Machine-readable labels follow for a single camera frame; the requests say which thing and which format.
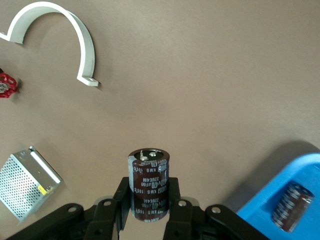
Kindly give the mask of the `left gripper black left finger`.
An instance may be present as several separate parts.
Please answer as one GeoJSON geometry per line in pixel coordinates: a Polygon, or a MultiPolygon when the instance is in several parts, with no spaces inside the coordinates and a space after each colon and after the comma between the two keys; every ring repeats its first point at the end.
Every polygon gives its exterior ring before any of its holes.
{"type": "Polygon", "coordinates": [[[105,197],[86,210],[80,204],[65,204],[8,239],[118,240],[129,208],[129,178],[123,177],[112,197],[105,197]]]}

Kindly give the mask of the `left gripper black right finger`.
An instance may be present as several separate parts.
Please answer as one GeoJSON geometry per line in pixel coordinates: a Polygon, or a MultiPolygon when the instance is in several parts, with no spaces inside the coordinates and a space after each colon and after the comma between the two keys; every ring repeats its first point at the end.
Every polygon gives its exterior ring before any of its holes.
{"type": "Polygon", "coordinates": [[[222,204],[202,210],[181,197],[179,180],[169,178],[169,220],[165,240],[267,240],[268,237],[222,204]]]}

